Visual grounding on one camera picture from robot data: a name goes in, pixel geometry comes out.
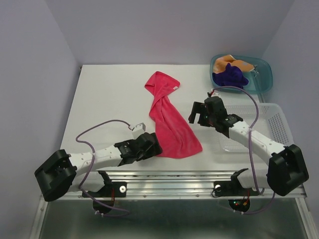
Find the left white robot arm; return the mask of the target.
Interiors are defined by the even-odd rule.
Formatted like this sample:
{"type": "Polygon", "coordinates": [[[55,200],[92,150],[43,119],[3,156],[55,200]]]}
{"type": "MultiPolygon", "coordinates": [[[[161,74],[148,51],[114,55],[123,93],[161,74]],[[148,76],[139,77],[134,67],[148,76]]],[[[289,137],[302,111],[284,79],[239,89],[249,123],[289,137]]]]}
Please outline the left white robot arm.
{"type": "Polygon", "coordinates": [[[93,197],[109,197],[112,183],[104,168],[132,164],[161,153],[156,134],[145,132],[94,153],[68,154],[64,149],[58,150],[34,174],[47,202],[81,190],[93,197]]]}

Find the pink towel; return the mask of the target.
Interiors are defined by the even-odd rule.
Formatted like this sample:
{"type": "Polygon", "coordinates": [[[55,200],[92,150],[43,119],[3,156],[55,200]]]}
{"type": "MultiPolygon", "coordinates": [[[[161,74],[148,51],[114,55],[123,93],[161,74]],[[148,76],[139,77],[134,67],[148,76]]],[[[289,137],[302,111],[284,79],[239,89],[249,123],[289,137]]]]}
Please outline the pink towel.
{"type": "Polygon", "coordinates": [[[162,148],[160,157],[182,159],[202,152],[202,146],[186,120],[169,100],[169,94],[180,86],[173,77],[156,71],[148,79],[145,89],[154,97],[149,116],[162,148]]]}

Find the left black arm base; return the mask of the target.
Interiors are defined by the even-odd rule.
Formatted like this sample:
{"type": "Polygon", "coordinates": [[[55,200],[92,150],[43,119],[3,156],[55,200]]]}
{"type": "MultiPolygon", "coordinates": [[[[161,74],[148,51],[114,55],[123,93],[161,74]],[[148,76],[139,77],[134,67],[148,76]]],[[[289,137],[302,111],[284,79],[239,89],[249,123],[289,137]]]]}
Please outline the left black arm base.
{"type": "Polygon", "coordinates": [[[92,207],[96,215],[101,217],[124,217],[130,212],[126,209],[115,206],[117,198],[126,197],[127,183],[125,181],[114,182],[105,171],[97,171],[102,177],[102,187],[100,189],[81,189],[82,197],[91,199],[92,207]]]}

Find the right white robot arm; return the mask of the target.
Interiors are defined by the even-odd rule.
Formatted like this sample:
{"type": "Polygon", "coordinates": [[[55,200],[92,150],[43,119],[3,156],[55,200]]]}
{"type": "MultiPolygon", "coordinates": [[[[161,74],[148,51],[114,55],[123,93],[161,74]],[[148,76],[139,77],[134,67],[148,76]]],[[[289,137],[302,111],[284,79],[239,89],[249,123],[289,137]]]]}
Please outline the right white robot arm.
{"type": "Polygon", "coordinates": [[[234,172],[229,181],[218,182],[214,188],[217,197],[240,196],[245,191],[255,189],[271,189],[279,196],[286,196],[291,191],[308,181],[309,173],[301,149],[292,144],[286,146],[254,130],[236,114],[229,114],[223,100],[208,97],[203,103],[194,102],[189,123],[213,127],[256,154],[268,166],[267,170],[256,171],[254,167],[234,172]]]}

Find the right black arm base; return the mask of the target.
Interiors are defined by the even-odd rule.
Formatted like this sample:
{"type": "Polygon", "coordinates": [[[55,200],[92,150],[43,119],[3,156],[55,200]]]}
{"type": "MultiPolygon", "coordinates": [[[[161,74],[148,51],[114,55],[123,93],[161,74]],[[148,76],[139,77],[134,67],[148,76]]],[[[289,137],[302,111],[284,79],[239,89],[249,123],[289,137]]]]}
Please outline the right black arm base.
{"type": "Polygon", "coordinates": [[[229,181],[215,181],[214,188],[211,192],[213,198],[219,197],[242,197],[241,199],[229,199],[228,203],[234,212],[246,213],[251,205],[250,197],[258,196],[259,193],[254,191],[252,187],[244,188],[238,177],[243,173],[247,172],[248,168],[235,171],[229,181]]]}

